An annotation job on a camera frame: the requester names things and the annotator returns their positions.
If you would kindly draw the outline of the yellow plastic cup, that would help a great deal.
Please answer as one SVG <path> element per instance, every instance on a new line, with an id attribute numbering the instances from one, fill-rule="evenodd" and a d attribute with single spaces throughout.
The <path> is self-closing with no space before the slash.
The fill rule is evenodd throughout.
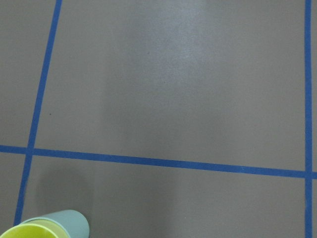
<path id="1" fill-rule="evenodd" d="M 57 234 L 47 227 L 37 224 L 22 224 L 5 231 L 1 238 L 57 238 Z"/>

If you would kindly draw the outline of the green plastic cup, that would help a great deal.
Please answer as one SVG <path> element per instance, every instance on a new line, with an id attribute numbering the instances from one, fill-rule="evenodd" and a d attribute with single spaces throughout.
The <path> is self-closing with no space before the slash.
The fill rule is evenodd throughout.
<path id="1" fill-rule="evenodd" d="M 75 210 L 63 210 L 30 218 L 21 224 L 31 223 L 37 220 L 50 221 L 60 226 L 69 238 L 88 238 L 90 227 L 86 217 Z"/>

